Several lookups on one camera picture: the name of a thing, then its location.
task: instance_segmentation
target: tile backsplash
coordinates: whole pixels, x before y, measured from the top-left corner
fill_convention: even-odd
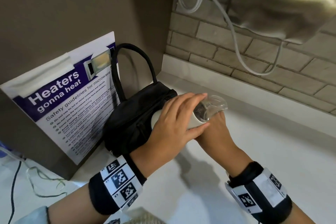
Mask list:
[[[228,0],[219,1],[225,7]],[[196,0],[184,2],[193,6]],[[266,71],[279,40],[239,28],[236,32],[245,63],[255,71]],[[336,116],[336,17],[305,44],[285,44],[274,72],[255,76],[238,61],[231,32],[211,0],[203,0],[192,14],[185,14],[175,0],[166,53]]]

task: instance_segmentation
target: paper sign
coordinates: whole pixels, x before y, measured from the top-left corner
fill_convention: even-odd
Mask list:
[[[111,78],[114,48],[111,32],[0,86],[75,164],[101,138],[119,103]]]

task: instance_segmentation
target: black bag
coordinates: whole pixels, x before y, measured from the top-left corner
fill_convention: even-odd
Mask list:
[[[117,55],[121,48],[139,53],[147,61],[153,83],[126,99],[117,73]],[[111,53],[111,74],[120,104],[107,119],[103,129],[103,139],[107,150],[116,157],[131,153],[147,142],[151,132],[151,118],[162,109],[165,102],[175,96],[175,90],[158,82],[149,57],[132,44],[120,44]]]

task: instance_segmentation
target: light blue sleeve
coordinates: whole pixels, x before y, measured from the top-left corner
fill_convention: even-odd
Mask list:
[[[47,207],[42,206],[27,216],[19,219],[15,224],[48,224]]]

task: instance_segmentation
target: transparent lid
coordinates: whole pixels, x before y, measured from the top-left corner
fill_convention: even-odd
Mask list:
[[[207,122],[217,112],[224,111],[228,108],[225,99],[211,95],[203,99],[194,109],[194,114],[201,122]]]

